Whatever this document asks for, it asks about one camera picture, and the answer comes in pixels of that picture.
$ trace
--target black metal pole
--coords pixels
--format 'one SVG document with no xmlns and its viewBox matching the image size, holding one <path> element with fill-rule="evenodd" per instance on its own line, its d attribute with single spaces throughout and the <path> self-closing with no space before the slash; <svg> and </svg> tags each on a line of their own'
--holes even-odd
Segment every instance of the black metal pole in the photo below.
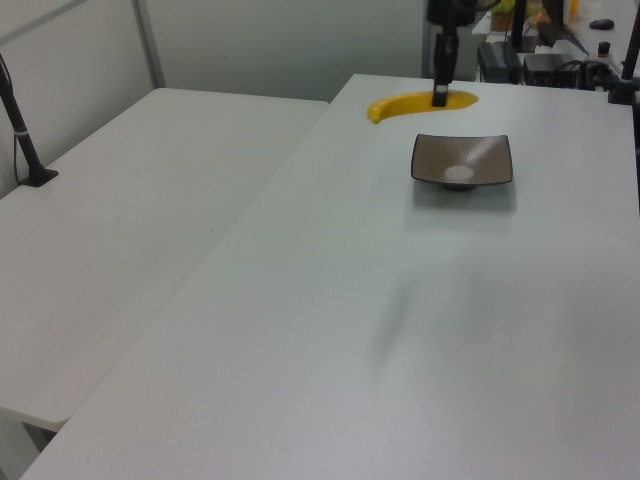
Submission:
<svg viewBox="0 0 640 480">
<path fill-rule="evenodd" d="M 58 175 L 58 172 L 55 170 L 47 170 L 42 163 L 40 163 L 36 149 L 31 141 L 31 136 L 22 118 L 22 113 L 20 113 L 18 103 L 13 95 L 13 85 L 11 84 L 9 72 L 6 70 L 2 55 L 0 55 L 0 69 L 0 96 L 2 97 L 2 103 L 13 126 L 14 134 L 20 143 L 24 158 L 29 165 L 29 177 L 22 183 L 32 187 L 40 187 Z"/>
<path fill-rule="evenodd" d="M 633 78 L 633 71 L 636 69 L 636 62 L 638 61 L 638 50 L 640 49 L 640 7 L 636 11 L 636 21 L 633 23 L 633 30 L 631 30 L 631 39 L 629 40 L 629 48 L 627 49 L 627 56 L 624 59 L 624 67 L 622 68 L 621 80 L 631 80 Z"/>
<path fill-rule="evenodd" d="M 631 31 L 631 39 L 629 40 L 629 48 L 627 56 L 624 60 L 622 75 L 616 85 L 609 91 L 609 103 L 619 105 L 631 105 L 636 92 L 639 89 L 637 81 L 633 78 L 633 72 L 636 69 L 638 60 L 638 51 L 640 50 L 640 7 L 636 10 L 636 20 L 633 23 Z"/>
</svg>

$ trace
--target cable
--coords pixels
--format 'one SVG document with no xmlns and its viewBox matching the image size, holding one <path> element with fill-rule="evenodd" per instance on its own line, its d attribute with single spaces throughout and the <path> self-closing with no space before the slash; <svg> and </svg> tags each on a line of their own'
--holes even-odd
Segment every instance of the cable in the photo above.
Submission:
<svg viewBox="0 0 640 480">
<path fill-rule="evenodd" d="M 22 185 L 18 178 L 18 136 L 16 134 L 13 135 L 13 176 L 16 179 L 16 184 Z"/>
</svg>

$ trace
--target white wall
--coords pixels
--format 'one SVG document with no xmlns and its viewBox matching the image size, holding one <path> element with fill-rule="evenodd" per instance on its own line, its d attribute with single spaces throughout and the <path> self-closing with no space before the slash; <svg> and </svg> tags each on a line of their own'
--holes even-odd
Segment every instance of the white wall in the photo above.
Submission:
<svg viewBox="0 0 640 480">
<path fill-rule="evenodd" d="M 421 73 L 424 0 L 140 2 L 168 87 L 330 101 L 353 73 Z"/>
<path fill-rule="evenodd" d="M 45 165 L 152 88 L 131 0 L 88 0 L 0 52 Z M 12 157 L 13 129 L 0 108 L 0 198 L 15 187 Z"/>
</svg>

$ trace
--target small black object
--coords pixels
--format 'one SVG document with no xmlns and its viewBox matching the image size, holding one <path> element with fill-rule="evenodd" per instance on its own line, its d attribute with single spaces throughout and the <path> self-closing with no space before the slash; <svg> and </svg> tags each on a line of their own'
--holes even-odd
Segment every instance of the small black object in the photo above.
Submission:
<svg viewBox="0 0 640 480">
<path fill-rule="evenodd" d="M 591 22 L 589 24 L 589 27 L 594 29 L 594 30 L 611 30 L 613 27 L 615 27 L 615 23 L 613 22 L 613 20 L 610 20 L 608 18 L 601 18 L 600 20 L 594 20 L 593 22 Z"/>
<path fill-rule="evenodd" d="M 478 65 L 482 79 L 488 83 L 520 83 L 522 64 L 510 43 L 481 43 Z"/>
<path fill-rule="evenodd" d="M 48 170 L 40 163 L 36 149 L 31 141 L 31 136 L 29 136 L 29 131 L 18 108 L 18 103 L 13 95 L 13 84 L 2 55 L 0 55 L 0 97 L 2 97 L 2 103 L 4 103 L 4 108 L 7 110 L 11 125 L 13 125 L 14 135 L 18 139 L 24 158 L 29 165 L 29 177 L 22 183 L 30 187 L 41 187 L 57 176 L 58 172 Z"/>
<path fill-rule="evenodd" d="M 606 57 L 609 55 L 609 49 L 611 48 L 611 44 L 609 42 L 600 42 L 598 44 L 598 56 Z"/>
</svg>

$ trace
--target plate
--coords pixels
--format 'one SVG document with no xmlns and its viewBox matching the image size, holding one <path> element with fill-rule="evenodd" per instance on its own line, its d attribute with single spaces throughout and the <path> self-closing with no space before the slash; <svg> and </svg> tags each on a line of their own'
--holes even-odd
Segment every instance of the plate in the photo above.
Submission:
<svg viewBox="0 0 640 480">
<path fill-rule="evenodd" d="M 506 135 L 438 137 L 419 134 L 413 146 L 411 176 L 450 190 L 471 190 L 513 180 Z"/>
</svg>

